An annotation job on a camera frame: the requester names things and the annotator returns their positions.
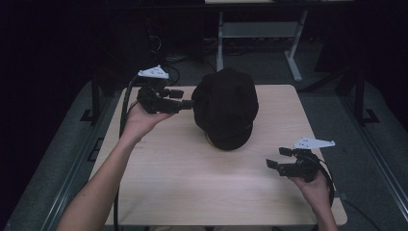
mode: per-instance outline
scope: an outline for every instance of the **black hat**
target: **black hat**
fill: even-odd
[[[194,120],[211,144],[222,150],[243,146],[251,136],[258,114],[258,97],[252,78],[232,68],[203,77],[195,88]]]

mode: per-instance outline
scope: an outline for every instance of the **black cap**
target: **black cap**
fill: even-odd
[[[191,99],[195,123],[212,145],[234,150],[249,140],[259,108],[255,84],[249,75],[232,68],[206,75]]]

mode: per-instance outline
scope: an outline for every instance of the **wooden table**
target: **wooden table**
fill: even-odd
[[[191,99],[195,87],[177,87]],[[235,151],[210,146],[193,119],[181,111],[163,121],[138,143],[121,182],[118,221],[126,225],[297,225],[315,224],[310,206],[296,185],[266,158],[294,163],[279,154],[313,131],[292,86],[256,87],[259,113],[249,141]],[[117,105],[92,174],[118,140]],[[130,102],[137,96],[131,94]],[[321,158],[318,149],[313,150]],[[346,223],[339,198],[332,210],[338,224]],[[113,224],[111,212],[107,224]]]

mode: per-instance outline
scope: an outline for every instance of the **floor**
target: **floor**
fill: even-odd
[[[258,85],[285,84],[298,90],[328,75],[314,71],[321,43],[303,41],[295,55],[303,81],[295,82],[284,58],[283,51],[287,48],[288,44],[284,42],[276,43],[268,52],[254,49],[240,55],[227,54],[224,66],[246,72]],[[209,54],[204,61],[183,61],[164,69],[172,78],[179,77],[177,85],[194,86],[202,76],[214,72],[216,55]],[[364,108],[372,110],[379,122],[361,126],[352,112],[354,92],[348,96],[337,95],[338,81],[336,79],[313,92],[300,93],[299,98],[317,139],[337,144],[323,148],[321,152],[344,199],[348,222],[340,230],[376,230],[351,205],[374,220],[381,230],[408,230],[408,218],[403,212],[407,205],[405,193],[408,192],[408,168],[405,166],[408,163],[408,134],[388,110],[381,93],[370,83],[366,83]],[[90,83],[84,86],[5,230],[55,228],[66,204],[88,181],[92,160],[97,157],[119,96],[120,91],[114,96],[101,93],[101,116],[92,125],[81,119],[84,112],[91,109]],[[311,227],[280,228],[294,231]],[[124,230],[143,229],[124,227]]]

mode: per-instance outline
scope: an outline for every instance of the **cap brim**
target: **cap brim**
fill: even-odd
[[[249,125],[249,127],[239,135],[230,138],[217,139],[208,134],[207,138],[210,140],[213,146],[224,151],[232,151],[242,147],[249,140],[249,137],[252,134],[252,127],[253,123],[251,123],[251,125]]]

